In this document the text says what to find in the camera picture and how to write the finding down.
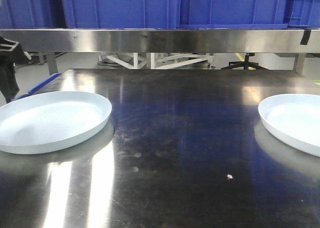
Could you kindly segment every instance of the white plate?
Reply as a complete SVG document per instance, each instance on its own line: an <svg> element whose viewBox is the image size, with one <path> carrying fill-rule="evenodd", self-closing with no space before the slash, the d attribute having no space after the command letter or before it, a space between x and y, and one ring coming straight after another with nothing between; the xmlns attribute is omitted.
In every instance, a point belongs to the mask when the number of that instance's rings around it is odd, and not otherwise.
<svg viewBox="0 0 320 228"><path fill-rule="evenodd" d="M264 99L258 111L263 125L279 140L320 156L320 96L276 95Z"/></svg>
<svg viewBox="0 0 320 228"><path fill-rule="evenodd" d="M0 108L0 150L39 154L79 144L107 123L110 102L88 92L50 92Z"/></svg>

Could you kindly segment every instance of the stainless steel bar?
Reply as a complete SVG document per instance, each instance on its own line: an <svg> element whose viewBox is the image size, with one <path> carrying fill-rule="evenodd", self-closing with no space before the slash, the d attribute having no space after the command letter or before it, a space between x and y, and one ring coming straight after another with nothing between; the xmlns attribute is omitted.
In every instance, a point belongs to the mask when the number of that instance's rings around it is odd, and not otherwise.
<svg viewBox="0 0 320 228"><path fill-rule="evenodd" d="M306 54L305 53L299 53L296 55L295 59L294 59L294 67L293 70L299 74L302 74L302 71L304 69L304 61L306 59Z"/></svg>
<svg viewBox="0 0 320 228"><path fill-rule="evenodd" d="M46 61L48 63L49 67L49 74L52 75L54 73L58 72L57 62L56 62L56 56L54 52L47 52L46 53Z"/></svg>
<svg viewBox="0 0 320 228"><path fill-rule="evenodd" d="M29 51L73 52L272 52L319 53L320 30L151 30L151 29L9 29L0 36L19 41Z"/></svg>

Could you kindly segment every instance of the blue storage bin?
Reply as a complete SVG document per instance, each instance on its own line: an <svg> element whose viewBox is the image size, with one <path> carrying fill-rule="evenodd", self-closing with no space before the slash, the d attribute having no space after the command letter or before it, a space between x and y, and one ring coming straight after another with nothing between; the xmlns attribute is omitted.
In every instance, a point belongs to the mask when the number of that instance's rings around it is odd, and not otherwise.
<svg viewBox="0 0 320 228"><path fill-rule="evenodd" d="M181 0L183 28L284 28L286 0Z"/></svg>
<svg viewBox="0 0 320 228"><path fill-rule="evenodd" d="M320 27L320 0L287 0L285 21L293 27Z"/></svg>
<svg viewBox="0 0 320 228"><path fill-rule="evenodd" d="M61 0L2 0L0 28L65 27Z"/></svg>
<svg viewBox="0 0 320 228"><path fill-rule="evenodd" d="M176 28L180 0L62 0L70 28Z"/></svg>

